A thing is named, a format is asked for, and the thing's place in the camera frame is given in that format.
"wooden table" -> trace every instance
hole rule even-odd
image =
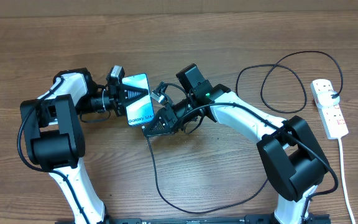
[[[21,123],[19,105],[48,90],[60,70],[87,67],[94,80],[105,83],[113,65],[127,75],[147,73],[150,86],[178,83],[175,74],[196,63],[212,84],[234,89],[239,71],[250,65],[275,63],[300,50],[322,50],[334,56],[344,72],[341,107],[350,131],[343,138],[347,189],[358,221],[358,11],[279,12],[164,16],[94,16],[0,19],[0,223],[53,223],[69,220],[72,212],[56,183],[34,172],[16,151]],[[339,74],[324,55],[304,54],[286,59],[298,72],[308,94],[306,119],[340,177],[337,141],[327,140],[309,84],[330,79],[339,89]],[[240,96],[270,114],[259,91],[268,68],[243,74]],[[169,90],[173,100],[183,98]],[[297,80],[284,70],[268,79],[265,98],[272,106],[294,110],[303,95]],[[86,138],[85,164],[93,187],[117,218],[179,218],[187,215],[158,196],[150,152],[140,128],[125,118],[82,124]],[[166,198],[188,210],[201,211],[233,203],[254,194],[266,175],[256,147],[226,126],[205,121],[191,135],[154,138],[160,188]],[[326,175],[318,190],[331,188]],[[271,213],[277,193],[270,184],[241,206],[202,217],[241,217]],[[333,223],[349,223],[341,185],[316,197],[310,208],[328,213]]]

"robotic arm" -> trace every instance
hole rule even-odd
[[[127,115],[126,108],[131,104],[143,98],[150,100],[147,80],[145,88],[139,88],[138,79],[123,84],[123,77],[124,69],[115,66],[107,75],[108,83],[104,86],[97,85],[86,68],[62,71],[53,79],[53,94],[41,103],[40,99],[49,92],[21,104],[22,119],[33,110],[24,125],[29,159],[56,180],[73,210],[76,224],[86,224],[87,221],[92,224],[110,223],[106,208],[96,195],[85,170],[82,158],[85,154],[85,140],[78,114],[114,110],[117,116],[124,116]],[[58,124],[58,129],[40,130],[54,124]]]
[[[291,133],[328,164],[306,121],[298,116],[288,121],[271,116],[243,102],[228,87],[221,84],[212,87],[195,64],[179,72],[177,78],[190,98],[174,105],[165,94],[165,84],[161,83],[151,95],[164,107],[144,128],[145,137],[176,133],[179,129],[183,130],[184,123],[198,116],[202,119],[207,116],[214,122],[230,126],[256,143],[268,180],[279,194],[273,215],[264,217],[264,222],[260,223],[313,223],[313,220],[319,220],[319,217],[308,217],[306,197],[316,190],[328,170],[299,145],[298,150],[290,156],[284,151],[288,145],[296,144],[283,134]],[[279,130],[267,125],[263,119]],[[329,221],[327,216],[320,219],[324,223]]]
[[[62,189],[75,216],[75,221],[71,223],[188,223],[188,220],[113,220],[109,217],[84,167],[82,157],[85,154],[85,140],[77,116],[110,110],[114,110],[117,116],[126,115],[129,124],[150,122],[144,128],[144,136],[147,138],[177,133],[179,129],[183,130],[183,124],[198,116],[202,119],[207,116],[234,128],[256,143],[267,177],[279,194],[277,208],[271,215],[247,215],[237,221],[203,218],[204,224],[331,222],[327,215],[317,216],[307,212],[307,196],[316,190],[327,173],[326,167],[319,160],[327,164],[328,161],[303,119],[295,116],[287,121],[271,116],[243,102],[224,85],[212,87],[194,64],[177,74],[183,91],[190,94],[190,97],[186,94],[186,99],[177,104],[173,104],[165,94],[166,83],[162,82],[149,94],[145,75],[145,82],[137,78],[124,82],[123,76],[123,68],[115,66],[107,75],[108,83],[104,86],[92,81],[86,68],[62,71],[53,79],[53,94],[49,91],[38,100],[21,104],[28,157],[31,163],[40,165],[42,171],[49,172]],[[152,115],[151,103],[147,101],[150,95],[164,106],[155,116]],[[145,105],[150,105],[148,110],[144,108]],[[54,124],[58,124],[58,129],[40,130]],[[296,141],[288,138],[288,133]],[[284,149],[296,143],[298,150],[287,156]],[[306,151],[300,144],[311,151]],[[201,223],[197,219],[191,222]]]

